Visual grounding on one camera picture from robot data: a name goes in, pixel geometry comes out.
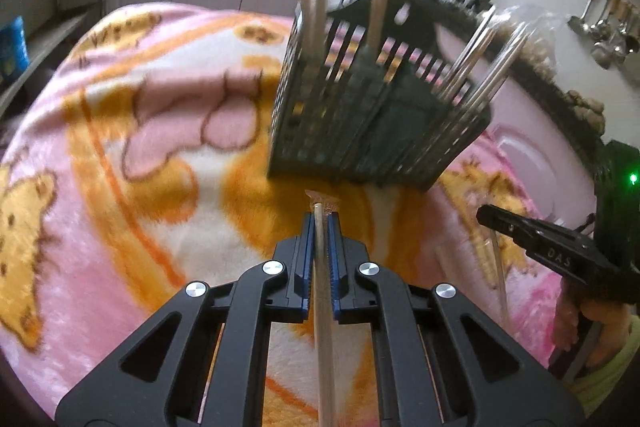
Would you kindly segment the right hand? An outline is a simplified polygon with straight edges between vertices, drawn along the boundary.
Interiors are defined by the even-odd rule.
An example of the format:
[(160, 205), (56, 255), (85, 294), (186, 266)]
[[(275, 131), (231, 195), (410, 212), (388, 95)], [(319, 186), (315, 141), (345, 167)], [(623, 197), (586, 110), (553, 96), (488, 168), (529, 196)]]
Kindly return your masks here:
[(626, 346), (631, 334), (634, 307), (617, 301), (579, 297), (578, 286), (563, 279), (556, 300), (551, 335), (555, 347), (568, 352), (576, 345), (579, 315), (602, 325), (598, 340), (585, 363), (587, 369), (596, 369), (611, 361)]

